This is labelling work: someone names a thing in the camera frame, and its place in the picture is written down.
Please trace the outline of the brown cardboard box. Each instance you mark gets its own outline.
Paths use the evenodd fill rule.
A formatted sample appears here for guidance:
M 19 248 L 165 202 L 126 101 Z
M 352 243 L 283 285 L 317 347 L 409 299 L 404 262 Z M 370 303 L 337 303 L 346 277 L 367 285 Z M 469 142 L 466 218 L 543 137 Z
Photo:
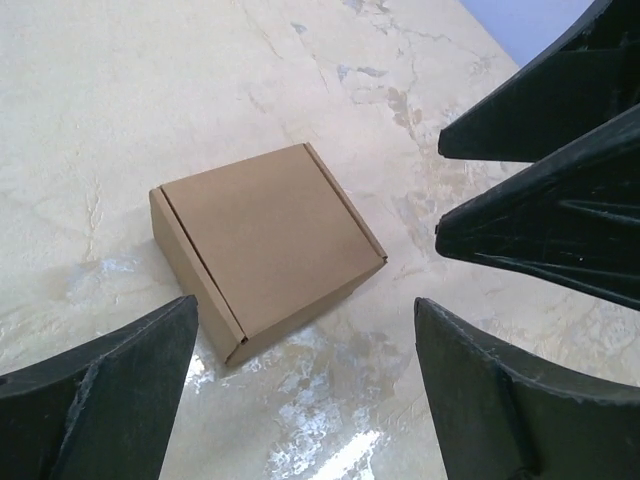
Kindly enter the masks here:
M 237 366 L 348 298 L 387 255 L 308 143 L 149 193 L 154 239 Z

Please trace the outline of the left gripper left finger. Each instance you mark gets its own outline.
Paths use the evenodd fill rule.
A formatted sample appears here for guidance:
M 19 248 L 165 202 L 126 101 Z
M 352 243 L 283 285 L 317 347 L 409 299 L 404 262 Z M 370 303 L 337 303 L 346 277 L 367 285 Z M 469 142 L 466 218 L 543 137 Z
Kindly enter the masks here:
M 197 300 L 182 296 L 2 375 L 2 478 L 158 478 L 197 331 Z

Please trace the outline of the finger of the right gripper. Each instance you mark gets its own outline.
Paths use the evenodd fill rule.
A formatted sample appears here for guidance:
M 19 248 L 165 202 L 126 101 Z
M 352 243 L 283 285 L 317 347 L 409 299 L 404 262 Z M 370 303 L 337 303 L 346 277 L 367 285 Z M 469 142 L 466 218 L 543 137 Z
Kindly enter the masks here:
M 639 2 L 595 1 L 444 128 L 445 158 L 535 162 L 639 103 Z
M 438 254 L 639 307 L 639 109 L 441 217 Z

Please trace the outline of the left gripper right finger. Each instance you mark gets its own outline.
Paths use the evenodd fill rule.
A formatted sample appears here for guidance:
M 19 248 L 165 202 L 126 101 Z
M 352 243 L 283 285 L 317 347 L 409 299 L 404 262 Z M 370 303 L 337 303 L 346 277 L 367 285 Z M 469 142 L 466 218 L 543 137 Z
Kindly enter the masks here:
M 414 302 L 416 350 L 450 479 L 636 479 L 639 390 Z

